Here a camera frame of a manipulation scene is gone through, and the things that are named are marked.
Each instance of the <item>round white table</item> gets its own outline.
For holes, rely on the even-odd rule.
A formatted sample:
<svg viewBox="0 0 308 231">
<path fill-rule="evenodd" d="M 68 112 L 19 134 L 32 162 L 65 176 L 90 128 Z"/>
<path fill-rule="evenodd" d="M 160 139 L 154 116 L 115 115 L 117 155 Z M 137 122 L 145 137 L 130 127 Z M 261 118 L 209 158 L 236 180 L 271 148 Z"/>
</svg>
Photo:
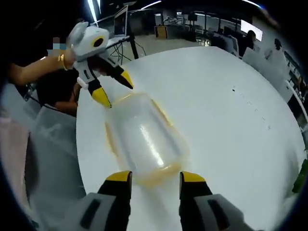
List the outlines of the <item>round white table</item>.
<svg viewBox="0 0 308 231">
<path fill-rule="evenodd" d="M 254 229 L 273 228 L 305 158 L 300 128 L 288 105 L 256 70 L 216 47 L 149 55 L 124 65 L 135 85 L 165 111 L 190 148 L 188 171 L 207 180 Z M 111 102 L 131 93 L 100 77 Z M 105 112 L 82 90 L 77 152 L 87 193 L 119 171 L 106 142 Z M 178 179 L 146 192 L 133 186 L 128 231 L 181 230 Z"/>
</svg>

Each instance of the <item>floor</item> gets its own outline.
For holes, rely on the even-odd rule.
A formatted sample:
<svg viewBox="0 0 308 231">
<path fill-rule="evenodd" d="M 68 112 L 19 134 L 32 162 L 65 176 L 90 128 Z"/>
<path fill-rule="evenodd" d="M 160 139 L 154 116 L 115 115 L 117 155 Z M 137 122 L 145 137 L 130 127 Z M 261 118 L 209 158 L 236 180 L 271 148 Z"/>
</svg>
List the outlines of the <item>floor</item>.
<svg viewBox="0 0 308 231">
<path fill-rule="evenodd" d="M 143 57 L 145 54 L 150 55 L 183 47 L 201 46 L 198 42 L 190 42 L 184 39 L 158 39 L 155 37 L 155 35 L 137 36 L 135 38 L 135 42 L 137 52 L 140 58 Z M 115 48 L 110 48 L 109 53 L 113 53 L 114 51 Z M 123 54 L 131 60 L 134 59 L 134 55 L 129 42 L 123 43 Z M 127 62 L 129 62 L 129 60 L 123 58 L 123 64 Z"/>
</svg>

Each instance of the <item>monitor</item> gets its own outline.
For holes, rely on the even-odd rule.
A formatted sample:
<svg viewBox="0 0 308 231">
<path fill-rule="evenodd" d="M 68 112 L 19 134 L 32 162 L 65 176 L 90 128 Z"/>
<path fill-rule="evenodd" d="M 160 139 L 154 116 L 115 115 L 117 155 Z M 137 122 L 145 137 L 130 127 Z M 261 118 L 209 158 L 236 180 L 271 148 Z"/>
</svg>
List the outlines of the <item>monitor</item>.
<svg viewBox="0 0 308 231">
<path fill-rule="evenodd" d="M 115 14 L 115 37 L 126 37 L 127 36 L 127 18 L 128 18 L 128 5 L 123 7 L 120 11 Z"/>
<path fill-rule="evenodd" d="M 248 33 L 249 30 L 252 30 L 256 34 L 256 39 L 262 41 L 262 30 L 244 20 L 241 20 L 241 31 Z"/>
<path fill-rule="evenodd" d="M 195 13 L 190 13 L 188 15 L 188 20 L 189 21 L 198 21 L 198 15 L 196 15 Z"/>
</svg>

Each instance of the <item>plastic container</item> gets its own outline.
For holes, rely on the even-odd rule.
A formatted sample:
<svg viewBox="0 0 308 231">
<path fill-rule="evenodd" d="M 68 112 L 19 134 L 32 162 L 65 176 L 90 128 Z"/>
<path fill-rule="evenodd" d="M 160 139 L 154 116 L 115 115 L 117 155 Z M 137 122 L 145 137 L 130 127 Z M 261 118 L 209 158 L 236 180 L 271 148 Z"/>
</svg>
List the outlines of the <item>plastic container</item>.
<svg viewBox="0 0 308 231">
<path fill-rule="evenodd" d="M 131 170 L 141 185 L 158 185 L 177 175 L 189 156 L 183 137 L 145 93 L 113 103 L 105 127 L 120 169 Z"/>
</svg>

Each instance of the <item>cable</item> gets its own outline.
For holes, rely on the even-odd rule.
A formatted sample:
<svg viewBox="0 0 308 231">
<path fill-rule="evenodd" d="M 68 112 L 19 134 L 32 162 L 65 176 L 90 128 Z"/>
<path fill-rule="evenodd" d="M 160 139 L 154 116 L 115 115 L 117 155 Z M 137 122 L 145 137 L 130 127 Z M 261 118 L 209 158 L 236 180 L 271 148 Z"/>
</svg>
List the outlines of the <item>cable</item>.
<svg viewBox="0 0 308 231">
<path fill-rule="evenodd" d="M 138 46 L 140 46 L 136 41 L 134 41 Z M 142 46 L 140 46 L 143 49 L 144 55 L 146 55 L 145 50 Z"/>
<path fill-rule="evenodd" d="M 119 46 L 115 46 L 115 50 L 110 55 L 113 55 L 119 48 L 120 48 L 120 44 Z"/>
<path fill-rule="evenodd" d="M 31 84 L 26 85 L 28 88 L 31 88 L 31 90 L 35 90 L 35 88 Z"/>
<path fill-rule="evenodd" d="M 119 55 L 111 55 L 111 57 L 119 58 Z"/>
<path fill-rule="evenodd" d="M 118 54 L 117 62 L 119 62 L 121 60 L 121 54 L 118 48 L 116 49 L 116 53 Z"/>
<path fill-rule="evenodd" d="M 130 58 L 128 58 L 128 57 L 126 57 L 125 55 L 123 55 L 123 54 L 122 54 L 122 56 L 123 56 L 124 58 L 126 58 L 126 59 L 128 59 L 128 60 L 130 60 L 130 61 L 131 61 L 131 59 L 130 59 Z"/>
<path fill-rule="evenodd" d="M 123 64 L 123 43 L 121 42 L 121 52 L 122 52 L 122 58 L 121 58 L 121 65 Z"/>
<path fill-rule="evenodd" d="M 32 100 L 34 100 L 35 102 L 37 102 L 40 106 L 46 107 L 46 108 L 51 109 L 51 110 L 54 110 L 54 111 L 56 111 L 56 112 L 61 112 L 61 111 L 59 111 L 59 110 L 57 110 L 57 109 L 55 109 L 55 108 L 48 107 L 47 105 L 41 104 L 37 99 L 33 98 L 33 97 L 30 96 L 30 95 L 29 95 L 29 98 L 32 99 Z"/>
</svg>

